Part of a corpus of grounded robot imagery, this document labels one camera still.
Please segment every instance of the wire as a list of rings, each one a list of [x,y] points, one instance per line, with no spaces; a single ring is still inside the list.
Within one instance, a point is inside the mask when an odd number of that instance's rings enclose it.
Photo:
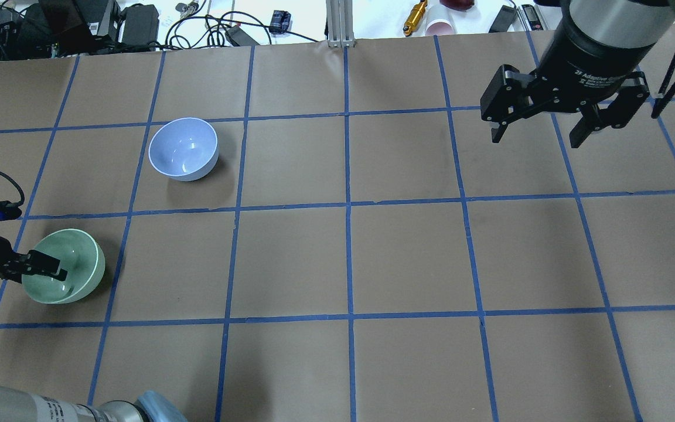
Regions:
[[[19,187],[17,182],[14,181],[10,176],[7,175],[7,173],[4,173],[3,171],[0,171],[0,176],[4,177],[7,179],[14,187],[17,189],[17,193],[19,194],[19,201],[14,203],[14,206],[21,206],[22,204],[25,203],[25,193],[22,191],[22,188]]]
[[[670,64],[668,64],[668,70],[665,77],[663,78],[663,83],[661,83],[661,88],[658,90],[659,94],[665,94],[665,90],[668,88],[670,83],[670,78],[673,77],[673,72],[675,71],[675,51],[673,52],[673,57],[670,59]]]
[[[247,16],[257,23],[252,23],[252,22],[244,22],[244,21],[237,21],[236,19],[227,19],[228,16],[234,15],[234,14],[241,14],[244,16]],[[179,28],[184,24],[184,22],[187,21],[192,21],[193,19],[204,19],[204,28],[206,31],[200,37],[195,43],[193,43],[189,38],[185,37],[184,35],[179,34]],[[246,12],[241,12],[241,11],[228,11],[224,13],[220,17],[212,16],[212,15],[205,15],[205,16],[187,16],[183,19],[179,19],[178,21],[174,22],[171,24],[171,27],[169,27],[168,32],[166,32],[166,38],[164,39],[164,43],[161,45],[158,42],[151,43],[151,45],[144,45],[144,46],[124,46],[125,48],[140,48],[144,47],[147,48],[148,46],[154,46],[157,48],[165,49],[165,50],[196,50],[196,49],[201,49],[201,48],[212,48],[212,47],[222,47],[226,46],[225,41],[226,41],[226,32],[228,29],[230,29],[232,26],[229,24],[238,24],[238,25],[247,25],[247,26],[257,26],[265,30],[265,34],[267,35],[267,40],[268,43],[272,45],[272,37],[270,35],[270,32],[268,31],[268,26],[265,25],[264,22],[260,21],[257,19],[257,17],[252,16],[249,13]],[[291,32],[291,31],[286,31],[285,33],[294,35],[300,38],[303,38],[305,40],[310,40],[312,42],[319,42],[318,40],[315,40],[313,38],[307,37],[306,35],[301,35],[296,32]]]
[[[265,30],[265,35],[267,35],[267,42],[268,42],[270,45],[272,45],[272,37],[270,36],[270,31],[268,31],[268,26],[266,26],[264,23],[262,23],[262,21],[260,21],[259,19],[257,19],[257,17],[255,17],[254,15],[251,15],[251,14],[246,13],[246,12],[230,11],[230,12],[223,13],[223,15],[220,16],[220,18],[218,19],[218,21],[219,21],[219,22],[236,22],[236,21],[229,21],[228,19],[225,19],[226,16],[228,16],[228,15],[233,15],[233,14],[235,14],[235,13],[238,13],[238,14],[240,14],[240,15],[244,15],[244,16],[247,16],[247,17],[251,17],[251,19],[254,19],[254,20],[259,24],[259,26],[262,27],[262,28]]]
[[[658,118],[673,96],[675,96],[675,82],[670,86],[670,89],[668,89],[668,93],[665,94],[665,96],[656,100],[656,103],[653,105],[653,112],[651,113],[650,117]]]
[[[319,42],[318,40],[315,40],[314,38],[309,38],[309,37],[307,37],[306,35],[296,34],[295,32],[290,32],[290,31],[284,31],[284,32],[285,32],[286,34],[295,35],[295,36],[297,36],[297,37],[301,37],[301,38],[303,38],[303,39],[305,39],[305,40],[310,40],[310,41],[313,41],[313,42],[315,42],[315,43],[318,43],[318,42]]]

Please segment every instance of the electronic device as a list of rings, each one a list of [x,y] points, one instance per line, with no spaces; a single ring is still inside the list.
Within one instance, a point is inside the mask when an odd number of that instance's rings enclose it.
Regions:
[[[53,57],[56,37],[49,27],[39,3],[27,7],[17,37],[17,50],[21,59],[47,59]]]
[[[138,5],[121,11],[124,16],[124,33],[121,42],[126,45],[148,45],[158,40],[158,9],[153,5]],[[154,51],[154,47],[133,51]]]
[[[118,41],[116,0],[38,0],[59,53],[93,53]]]
[[[285,34],[286,31],[290,30],[290,24],[290,13],[287,11],[274,11],[272,12],[272,19],[270,19],[270,26],[267,27],[267,30],[273,35]]]
[[[250,37],[241,27],[232,26],[226,29],[226,38],[233,46],[255,46],[260,45],[254,38]]]
[[[625,127],[649,97],[645,74],[635,69],[675,21],[675,1],[562,0],[561,7],[562,21],[536,69],[523,74],[503,64],[480,97],[493,142],[520,118],[581,113],[570,132],[578,148],[594,131]]]
[[[538,17],[538,11],[536,10],[536,7],[533,5],[522,5],[522,11],[523,11],[523,16],[525,18],[525,21],[527,22],[528,26],[530,27],[530,31],[543,31],[544,26],[543,22],[541,21],[541,18]]]
[[[179,19],[186,19],[195,14],[198,10],[199,3],[197,0],[192,0],[188,5],[185,5],[184,3],[178,3],[176,5],[176,11],[181,13]]]
[[[415,29],[421,24],[424,14],[426,14],[427,6],[427,0],[421,0],[417,5],[413,6],[408,15],[408,19],[405,19],[405,24],[403,24],[403,35],[410,37],[410,35],[415,32]]]
[[[517,19],[517,10],[509,6],[502,6],[488,32],[507,32],[515,19]]]
[[[108,401],[80,405],[0,386],[0,420],[8,422],[187,422],[184,414],[155,391],[145,391],[134,403]]]
[[[0,10],[0,60],[21,58],[17,52],[21,24],[22,17],[18,13],[8,9]]]

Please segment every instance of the black connector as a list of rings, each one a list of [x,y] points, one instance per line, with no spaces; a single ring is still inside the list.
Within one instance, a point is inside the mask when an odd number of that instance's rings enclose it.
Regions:
[[[272,19],[267,30],[273,35],[285,34],[290,29],[290,18],[291,14],[287,11],[272,12]]]
[[[238,26],[232,26],[226,29],[226,38],[228,42],[233,46],[255,46],[260,45],[254,38],[250,37],[249,34],[244,32]]]

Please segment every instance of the black box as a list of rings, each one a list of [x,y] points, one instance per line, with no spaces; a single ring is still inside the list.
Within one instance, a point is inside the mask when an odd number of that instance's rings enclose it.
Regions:
[[[11,60],[19,59],[17,38],[21,24],[22,17],[19,14],[7,9],[0,10],[0,45],[2,45],[8,58]],[[2,59],[4,57],[0,50],[0,60]]]
[[[143,46],[158,40],[158,9],[153,5],[132,6],[125,8],[121,13],[124,14],[124,34],[121,35],[121,42],[126,45]],[[155,48],[133,51],[155,51]]]

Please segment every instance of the power adapter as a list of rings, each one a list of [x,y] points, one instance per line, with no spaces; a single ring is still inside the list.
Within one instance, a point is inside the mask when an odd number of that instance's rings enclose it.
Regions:
[[[238,26],[233,26],[226,29],[226,38],[228,42],[233,46],[255,46],[260,45],[254,38],[250,37],[249,34],[244,32]]]
[[[121,42],[126,45],[148,45],[158,39],[158,9],[153,5],[132,6],[122,12],[124,35]],[[136,51],[153,51],[155,48],[142,48]]]

